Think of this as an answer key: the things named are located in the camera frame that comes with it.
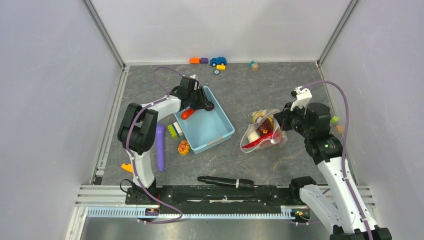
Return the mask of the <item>white toy radish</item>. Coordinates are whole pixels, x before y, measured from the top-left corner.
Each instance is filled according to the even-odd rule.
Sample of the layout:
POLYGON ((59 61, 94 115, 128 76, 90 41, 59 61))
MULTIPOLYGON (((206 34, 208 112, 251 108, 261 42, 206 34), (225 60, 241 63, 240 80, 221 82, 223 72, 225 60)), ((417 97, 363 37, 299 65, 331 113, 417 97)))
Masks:
POLYGON ((250 142, 250 143, 252 143, 252 142, 254 142, 254 141, 256 141, 256 140, 258 140, 259 138, 261 137, 261 135, 258 133, 258 131, 257 130, 252 130, 251 131, 251 133, 249 133, 248 135, 247 135, 247 139, 248 139, 248 141, 250 142))

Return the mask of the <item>orange toy carrot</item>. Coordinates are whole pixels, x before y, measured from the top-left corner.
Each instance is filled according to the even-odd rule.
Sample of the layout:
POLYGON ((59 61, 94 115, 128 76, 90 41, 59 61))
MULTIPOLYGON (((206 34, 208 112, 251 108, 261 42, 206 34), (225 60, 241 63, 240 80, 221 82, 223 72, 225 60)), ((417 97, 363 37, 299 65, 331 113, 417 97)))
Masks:
POLYGON ((187 110, 184 110, 181 114, 180 114, 180 118, 182 120, 187 120, 189 117, 191 117, 194 113, 196 112, 195 109, 192 108, 188 108, 187 110))

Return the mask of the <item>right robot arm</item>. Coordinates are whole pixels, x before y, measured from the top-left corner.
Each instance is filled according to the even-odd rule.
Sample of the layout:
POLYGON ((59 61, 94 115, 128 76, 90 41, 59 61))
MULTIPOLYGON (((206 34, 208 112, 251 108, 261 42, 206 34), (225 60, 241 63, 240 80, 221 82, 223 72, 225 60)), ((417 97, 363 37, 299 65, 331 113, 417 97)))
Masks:
POLYGON ((355 186, 342 157, 342 143, 331 133, 330 108, 323 103, 299 107, 289 102, 274 117, 283 130, 294 130, 304 137, 306 152, 326 179, 334 202, 327 200, 310 176, 291 180, 289 199, 310 207, 331 240, 392 239, 388 228, 378 226, 355 186))

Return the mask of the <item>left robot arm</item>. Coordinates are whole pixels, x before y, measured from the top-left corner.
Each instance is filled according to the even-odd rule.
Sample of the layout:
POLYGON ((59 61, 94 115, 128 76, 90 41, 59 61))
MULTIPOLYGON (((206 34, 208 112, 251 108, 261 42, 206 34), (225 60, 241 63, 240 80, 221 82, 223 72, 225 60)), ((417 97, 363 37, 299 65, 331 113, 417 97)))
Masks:
POLYGON ((151 204, 157 198, 157 190, 151 186, 156 179, 150 157, 150 149, 155 143, 157 123, 187 108, 206 111, 215 108, 196 75, 184 75, 180 84, 163 98, 144 105, 131 103, 125 111, 117 138, 130 157, 133 181, 141 187, 137 196, 145 204, 151 204))

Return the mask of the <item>yellow toy pear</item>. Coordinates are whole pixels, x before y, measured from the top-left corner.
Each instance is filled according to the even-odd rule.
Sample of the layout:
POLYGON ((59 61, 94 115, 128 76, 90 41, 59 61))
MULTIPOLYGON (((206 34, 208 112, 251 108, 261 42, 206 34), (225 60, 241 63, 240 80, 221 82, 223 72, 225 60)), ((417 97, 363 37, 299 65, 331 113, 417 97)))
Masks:
POLYGON ((252 113, 252 123, 257 123, 260 121, 265 115, 265 112, 262 111, 255 111, 252 113))

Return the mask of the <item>dark red toy beet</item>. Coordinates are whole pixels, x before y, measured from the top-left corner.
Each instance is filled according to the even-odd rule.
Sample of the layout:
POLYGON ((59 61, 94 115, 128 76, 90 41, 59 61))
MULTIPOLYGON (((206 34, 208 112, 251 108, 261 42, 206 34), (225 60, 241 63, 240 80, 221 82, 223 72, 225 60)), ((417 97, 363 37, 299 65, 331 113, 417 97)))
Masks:
POLYGON ((260 126, 257 128, 257 131, 261 136, 268 134, 271 130, 273 130, 273 123, 269 119, 263 121, 260 126))

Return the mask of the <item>clear polka dot zip bag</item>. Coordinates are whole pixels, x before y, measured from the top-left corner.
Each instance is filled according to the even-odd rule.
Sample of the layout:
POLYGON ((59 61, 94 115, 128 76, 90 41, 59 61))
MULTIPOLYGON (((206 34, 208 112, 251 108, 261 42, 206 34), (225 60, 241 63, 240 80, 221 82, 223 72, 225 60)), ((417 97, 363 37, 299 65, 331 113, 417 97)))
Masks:
POLYGON ((287 142, 286 132, 275 119, 275 114, 279 112, 278 109, 263 109, 250 114, 250 124, 239 144, 243 153, 272 146, 282 147, 287 142))

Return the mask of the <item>dark plum toy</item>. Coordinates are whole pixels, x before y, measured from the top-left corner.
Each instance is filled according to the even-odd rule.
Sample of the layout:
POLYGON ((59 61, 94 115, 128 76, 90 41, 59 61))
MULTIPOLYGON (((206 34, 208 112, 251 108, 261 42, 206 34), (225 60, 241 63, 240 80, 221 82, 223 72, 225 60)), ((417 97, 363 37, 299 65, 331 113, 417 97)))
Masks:
POLYGON ((210 105, 208 105, 208 106, 205 108, 205 110, 206 110, 206 111, 208 111, 208 112, 210 112, 210 111, 212 111, 214 108, 215 108, 215 105, 214 105, 213 103, 211 103, 210 105))

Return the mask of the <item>red toy chili pepper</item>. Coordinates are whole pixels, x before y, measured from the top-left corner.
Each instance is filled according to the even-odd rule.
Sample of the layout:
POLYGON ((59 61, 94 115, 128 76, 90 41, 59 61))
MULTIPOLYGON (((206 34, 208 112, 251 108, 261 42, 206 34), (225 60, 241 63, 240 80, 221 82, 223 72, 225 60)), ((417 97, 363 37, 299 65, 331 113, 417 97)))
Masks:
POLYGON ((265 134, 264 136, 261 136, 260 138, 242 146, 241 148, 242 149, 248 149, 248 148, 253 148, 253 147, 259 146, 264 141, 270 141, 272 139, 273 134, 274 134, 273 132, 269 132, 269 133, 265 134))

